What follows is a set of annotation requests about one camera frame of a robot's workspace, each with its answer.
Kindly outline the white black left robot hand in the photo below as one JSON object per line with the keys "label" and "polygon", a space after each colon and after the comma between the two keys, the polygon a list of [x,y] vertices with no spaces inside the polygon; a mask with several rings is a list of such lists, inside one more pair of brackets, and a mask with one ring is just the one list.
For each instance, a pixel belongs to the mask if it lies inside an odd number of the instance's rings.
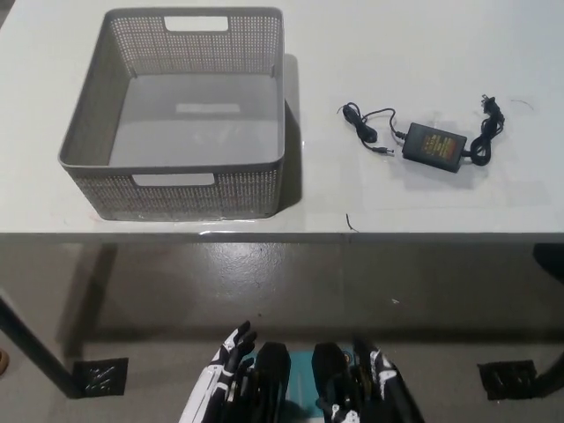
{"label": "white black left robot hand", "polygon": [[221,344],[190,392],[180,422],[217,422],[242,359],[255,348],[250,321],[236,327]]}

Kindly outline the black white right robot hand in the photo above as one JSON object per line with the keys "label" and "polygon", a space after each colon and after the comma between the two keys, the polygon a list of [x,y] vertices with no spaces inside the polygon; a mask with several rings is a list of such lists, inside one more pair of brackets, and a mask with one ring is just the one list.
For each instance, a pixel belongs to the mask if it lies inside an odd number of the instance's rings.
{"label": "black white right robot hand", "polygon": [[362,338],[355,338],[352,346],[365,397],[385,401],[390,397],[391,387],[399,380],[397,367],[380,348]]}

